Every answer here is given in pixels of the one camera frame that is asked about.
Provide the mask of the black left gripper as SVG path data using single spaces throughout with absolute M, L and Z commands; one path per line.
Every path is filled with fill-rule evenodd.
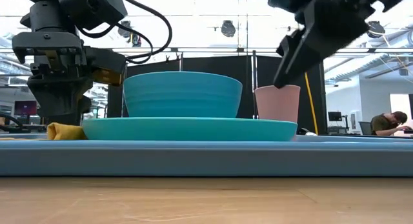
M 91 107 L 84 93 L 94 82 L 123 82 L 124 55 L 85 46 L 68 32 L 21 32 L 12 38 L 12 50 L 21 63 L 34 57 L 27 85 L 39 104 L 37 113 L 47 123 L 79 125 Z

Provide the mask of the blue plastic tray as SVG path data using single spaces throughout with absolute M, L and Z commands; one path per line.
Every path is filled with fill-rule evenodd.
M 0 141 L 0 176 L 413 177 L 413 139 Z

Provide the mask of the black partition screen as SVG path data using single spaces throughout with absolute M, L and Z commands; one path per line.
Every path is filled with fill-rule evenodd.
M 253 86 L 252 59 L 249 56 L 230 57 L 198 57 L 183 61 L 183 70 L 178 69 L 177 61 L 165 61 L 126 69 L 126 78 L 166 71 L 204 72 L 228 76 L 240 81 L 243 85 L 241 101 L 237 116 L 233 118 L 252 119 L 258 117 L 254 90 L 259 87 L 274 86 L 274 76 L 281 62 L 279 57 L 259 57 L 257 60 L 257 82 Z M 327 133 L 325 113 L 324 80 L 321 78 L 320 65 L 313 66 L 305 75 L 299 76 L 287 85 L 296 85 L 301 88 L 299 95 L 298 128 L 306 128 L 316 134 Z M 128 114 L 122 86 L 110 86 L 108 89 L 108 117 L 123 117 Z

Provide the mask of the black hanging spotlight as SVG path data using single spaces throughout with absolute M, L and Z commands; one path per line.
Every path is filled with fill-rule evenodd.
M 236 28 L 231 20 L 224 20 L 221 26 L 221 33 L 225 37 L 234 37 Z
M 367 24 L 368 24 L 367 35 L 370 38 L 375 39 L 375 38 L 381 37 L 382 35 L 385 35 L 386 31 L 379 21 L 369 21 Z
M 121 25 L 125 26 L 127 28 L 132 28 L 131 22 L 126 20 L 126 21 L 121 21 Z M 126 30 L 122 28 L 118 28 L 118 34 L 126 39 L 127 43 L 131 43 L 132 47 L 141 47 L 141 37 L 135 33 L 127 32 Z

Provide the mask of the pink cup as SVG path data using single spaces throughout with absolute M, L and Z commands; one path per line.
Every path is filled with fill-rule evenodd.
M 272 85 L 255 89 L 258 118 L 297 123 L 300 91 L 301 88 L 296 85 L 283 88 Z

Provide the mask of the blue bowl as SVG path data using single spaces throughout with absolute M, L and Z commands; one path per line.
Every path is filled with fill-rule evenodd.
M 204 72 L 151 72 L 123 83 L 130 117 L 233 118 L 242 90 L 236 79 Z

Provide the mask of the person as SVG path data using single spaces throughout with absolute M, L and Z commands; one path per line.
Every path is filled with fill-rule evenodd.
M 398 131 L 412 130 L 411 127 L 405 125 L 406 122 L 407 115 L 401 111 L 374 116 L 370 121 L 371 134 L 373 136 L 392 136 Z

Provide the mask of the dark computer monitor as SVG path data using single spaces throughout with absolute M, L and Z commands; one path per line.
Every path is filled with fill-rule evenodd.
M 15 101 L 14 114 L 16 116 L 33 116 L 37 114 L 37 101 Z

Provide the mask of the long fluorescent light bar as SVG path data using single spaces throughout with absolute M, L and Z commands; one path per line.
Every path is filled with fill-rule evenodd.
M 150 48 L 113 48 L 115 52 L 122 53 L 144 53 L 149 52 Z M 219 53 L 247 53 L 247 52 L 261 52 L 261 53 L 276 53 L 277 48 L 166 48 L 164 52 L 219 52 Z M 413 48 L 342 48 L 336 51 L 339 54 L 364 54 L 364 53 L 413 53 Z

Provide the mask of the grey office chair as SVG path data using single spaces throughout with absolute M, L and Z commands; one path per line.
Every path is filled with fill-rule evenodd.
M 360 125 L 360 129 L 363 135 L 371 135 L 372 134 L 372 128 L 371 128 L 371 124 L 368 121 L 360 121 L 359 122 Z

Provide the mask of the orange-yellow cloth napkin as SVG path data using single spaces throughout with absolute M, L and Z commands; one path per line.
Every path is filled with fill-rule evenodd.
M 87 140 L 81 126 L 51 123 L 47 126 L 48 140 Z

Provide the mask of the teal plate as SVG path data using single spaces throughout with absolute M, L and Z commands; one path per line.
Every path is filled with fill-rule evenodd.
M 134 141 L 290 141 L 297 123 L 217 117 L 113 117 L 87 119 L 89 140 Z

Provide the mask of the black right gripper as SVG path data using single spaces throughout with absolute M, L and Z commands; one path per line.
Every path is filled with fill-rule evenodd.
M 322 60 L 367 31 L 365 19 L 375 12 L 378 0 L 268 0 L 268 5 L 295 15 L 303 25 L 280 42 L 282 60 L 274 86 L 283 88 Z

